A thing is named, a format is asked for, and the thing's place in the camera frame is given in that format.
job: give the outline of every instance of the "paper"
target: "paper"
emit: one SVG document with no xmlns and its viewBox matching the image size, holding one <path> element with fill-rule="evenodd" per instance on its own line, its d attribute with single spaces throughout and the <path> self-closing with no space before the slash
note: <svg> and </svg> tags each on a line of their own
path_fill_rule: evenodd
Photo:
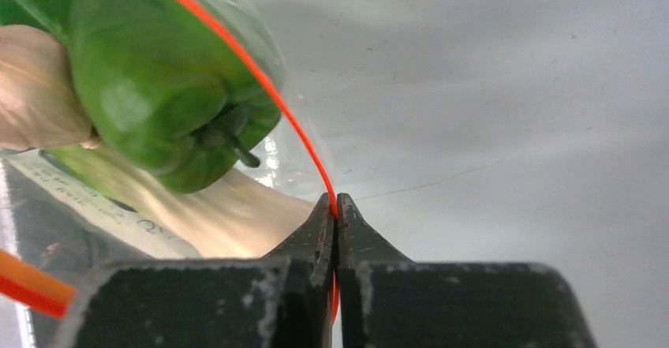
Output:
<svg viewBox="0 0 669 348">
<path fill-rule="evenodd" d="M 90 224 L 120 241 L 157 259 L 200 257 L 186 241 L 156 221 L 125 210 L 52 166 L 31 150 L 6 157 L 6 162 L 46 190 L 54 199 L 72 208 Z"/>
</svg>

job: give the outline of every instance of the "black metal tool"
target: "black metal tool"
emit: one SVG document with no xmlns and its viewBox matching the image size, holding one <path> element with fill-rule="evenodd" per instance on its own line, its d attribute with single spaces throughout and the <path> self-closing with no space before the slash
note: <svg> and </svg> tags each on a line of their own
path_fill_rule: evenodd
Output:
<svg viewBox="0 0 669 348">
<path fill-rule="evenodd" d="M 80 291 L 54 348 L 329 347 L 341 291 L 345 348 L 596 346 L 569 285 L 523 263 L 415 263 L 347 194 L 258 260 L 108 264 Z"/>
</svg>

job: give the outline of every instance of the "garlic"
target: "garlic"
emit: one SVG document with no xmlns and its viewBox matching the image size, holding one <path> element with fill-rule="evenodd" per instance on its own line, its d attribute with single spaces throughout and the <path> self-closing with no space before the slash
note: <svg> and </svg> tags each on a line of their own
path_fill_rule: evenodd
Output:
<svg viewBox="0 0 669 348">
<path fill-rule="evenodd" d="M 77 98 L 67 50 L 23 25 L 0 27 L 0 148 L 23 151 L 99 144 Z"/>
</svg>

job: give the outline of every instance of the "pepper stem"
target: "pepper stem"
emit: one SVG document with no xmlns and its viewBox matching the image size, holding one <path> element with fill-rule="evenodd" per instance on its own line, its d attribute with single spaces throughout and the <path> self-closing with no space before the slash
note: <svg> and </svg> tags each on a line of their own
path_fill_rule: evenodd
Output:
<svg viewBox="0 0 669 348">
<path fill-rule="evenodd" d="M 228 144 L 232 147 L 239 161 L 251 168 L 260 166 L 260 159 L 253 155 L 239 141 L 237 135 L 249 121 L 244 107 L 235 107 L 211 121 L 202 132 L 202 144 L 205 147 L 218 147 Z"/>
</svg>

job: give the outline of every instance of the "white surface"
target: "white surface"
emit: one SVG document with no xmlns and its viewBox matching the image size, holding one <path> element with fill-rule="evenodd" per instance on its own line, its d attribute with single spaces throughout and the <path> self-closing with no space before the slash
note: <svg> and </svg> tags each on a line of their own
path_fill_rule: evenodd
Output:
<svg viewBox="0 0 669 348">
<path fill-rule="evenodd" d="M 16 254 L 17 237 L 9 203 L 5 167 L 0 163 L 0 248 L 8 253 Z M 24 311 L 23 305 L 18 305 L 9 298 L 0 296 L 0 338 L 2 338 L 2 343 L 8 347 L 24 348 L 26 346 L 24 342 L 27 340 L 25 338 L 27 324 L 22 323 L 21 318 L 27 314 Z"/>
<path fill-rule="evenodd" d="M 669 0 L 252 2 L 400 250 L 542 261 L 600 346 L 669 346 Z"/>
</svg>

